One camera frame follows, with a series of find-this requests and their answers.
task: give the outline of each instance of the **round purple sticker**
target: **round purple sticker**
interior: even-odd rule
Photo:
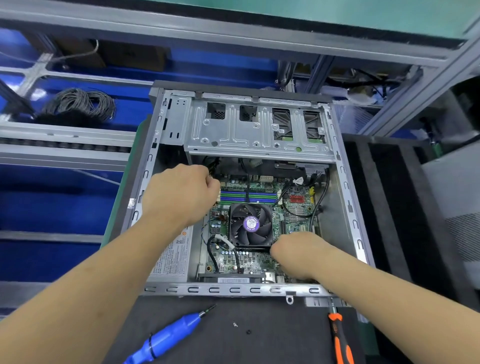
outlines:
[[[260,221],[255,216],[247,216],[243,221],[243,227],[248,232],[255,232],[260,227]]]

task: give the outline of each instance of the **gray wire bundle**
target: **gray wire bundle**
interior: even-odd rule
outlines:
[[[42,114],[56,115],[71,110],[80,111],[105,121],[115,116],[116,108],[115,101],[105,92],[67,88],[57,93],[52,100],[45,104]]]

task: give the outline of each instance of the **barcode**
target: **barcode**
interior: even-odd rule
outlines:
[[[250,283],[250,278],[219,278],[218,283]]]

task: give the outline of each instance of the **person's left arm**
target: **person's left arm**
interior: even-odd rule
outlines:
[[[215,203],[203,166],[154,175],[124,234],[0,322],[3,364],[100,364],[162,251]]]

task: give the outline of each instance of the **hand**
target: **hand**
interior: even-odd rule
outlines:
[[[198,164],[179,164],[152,176],[142,199],[142,218],[170,214],[182,228],[200,220],[218,197],[220,182]]]
[[[312,232],[294,232],[281,235],[272,245],[270,255],[288,275],[299,279],[317,279],[316,268],[331,249],[334,247]]]

